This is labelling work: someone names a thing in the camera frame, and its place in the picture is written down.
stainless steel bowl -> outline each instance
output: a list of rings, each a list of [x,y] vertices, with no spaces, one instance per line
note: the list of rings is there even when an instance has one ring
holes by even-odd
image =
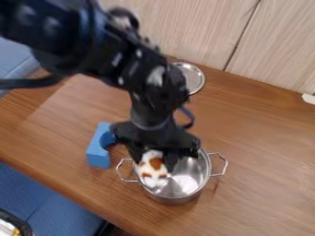
[[[225,162],[220,173],[211,173],[212,157],[218,157]],[[122,159],[116,167],[121,180],[125,183],[140,183],[150,198],[165,205],[177,205],[192,200],[201,193],[210,177],[224,175],[228,166],[228,161],[220,154],[206,153],[203,149],[200,149],[198,159],[191,157],[180,159],[170,177],[158,178],[157,183],[152,185],[148,181],[150,178],[143,178],[138,175],[135,164],[134,174],[136,179],[123,178],[120,167],[126,161],[133,162],[132,159]]]

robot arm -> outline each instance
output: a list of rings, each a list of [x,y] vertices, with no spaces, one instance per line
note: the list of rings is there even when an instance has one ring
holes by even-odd
[[[180,69],[138,28],[128,10],[104,12],[92,0],[0,0],[0,35],[28,45],[41,66],[58,75],[0,80],[0,89],[46,87],[78,73],[124,89],[133,103],[131,121],[114,124],[111,131],[136,162],[146,149],[159,149],[172,171],[177,158],[197,157],[200,147],[173,118],[188,101],[188,90]]]

blue sponge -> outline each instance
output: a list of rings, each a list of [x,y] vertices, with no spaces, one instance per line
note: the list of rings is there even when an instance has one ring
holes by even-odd
[[[87,148],[87,161],[92,167],[108,169],[111,165],[110,153],[103,148],[115,142],[110,126],[111,123],[99,123],[99,127]]]

blue chair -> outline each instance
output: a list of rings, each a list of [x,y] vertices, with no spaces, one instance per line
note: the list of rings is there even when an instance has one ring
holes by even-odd
[[[0,162],[0,208],[25,220],[35,235],[92,236],[104,220]]]

wooden table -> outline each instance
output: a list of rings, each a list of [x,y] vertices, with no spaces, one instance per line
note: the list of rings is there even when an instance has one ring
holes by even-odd
[[[162,206],[122,183],[114,168],[123,147],[111,151],[110,170],[87,165],[98,122],[123,121],[130,107],[125,92],[89,77],[0,100],[0,160],[134,235],[315,235],[315,106],[200,67],[207,84],[188,106],[197,117],[191,131],[230,165],[197,200]]]

